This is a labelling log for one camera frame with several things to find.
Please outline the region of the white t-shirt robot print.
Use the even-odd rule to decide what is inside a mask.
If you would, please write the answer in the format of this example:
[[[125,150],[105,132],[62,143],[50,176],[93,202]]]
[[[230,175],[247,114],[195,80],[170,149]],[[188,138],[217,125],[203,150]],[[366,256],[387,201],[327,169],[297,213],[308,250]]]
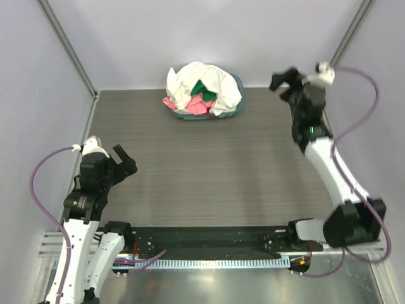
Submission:
[[[201,80],[209,91],[217,94],[216,101],[208,114],[174,114],[185,119],[225,118],[231,117],[240,110],[243,96],[241,85],[230,73],[221,68],[194,61],[183,66],[179,71],[169,69],[166,76],[166,97],[172,98],[179,110],[183,110],[192,96],[190,92],[196,82]]]

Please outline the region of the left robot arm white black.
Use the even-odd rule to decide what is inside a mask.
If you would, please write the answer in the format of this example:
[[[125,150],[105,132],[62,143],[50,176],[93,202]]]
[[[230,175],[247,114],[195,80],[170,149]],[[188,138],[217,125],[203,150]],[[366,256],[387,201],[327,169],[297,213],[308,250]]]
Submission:
[[[53,222],[63,236],[58,266],[44,303],[99,303],[99,293],[116,256],[135,244],[131,225],[110,221],[89,256],[111,188],[137,172],[136,162],[117,144],[117,163],[95,140],[70,148],[82,155],[74,187],[63,202],[63,221]]]

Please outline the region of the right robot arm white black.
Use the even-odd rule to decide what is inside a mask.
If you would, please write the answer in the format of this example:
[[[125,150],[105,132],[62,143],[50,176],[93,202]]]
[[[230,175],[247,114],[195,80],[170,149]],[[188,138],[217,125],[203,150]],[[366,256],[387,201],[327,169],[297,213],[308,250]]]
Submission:
[[[305,218],[288,223],[285,242],[296,251],[308,241],[332,248],[374,243],[386,213],[383,200],[372,198],[348,169],[337,151],[336,138],[323,120],[326,87],[333,84],[334,78],[334,70],[326,63],[319,64],[312,75],[292,66],[271,76],[271,91],[288,85],[279,97],[290,108],[292,138],[318,172],[334,205],[325,220]]]

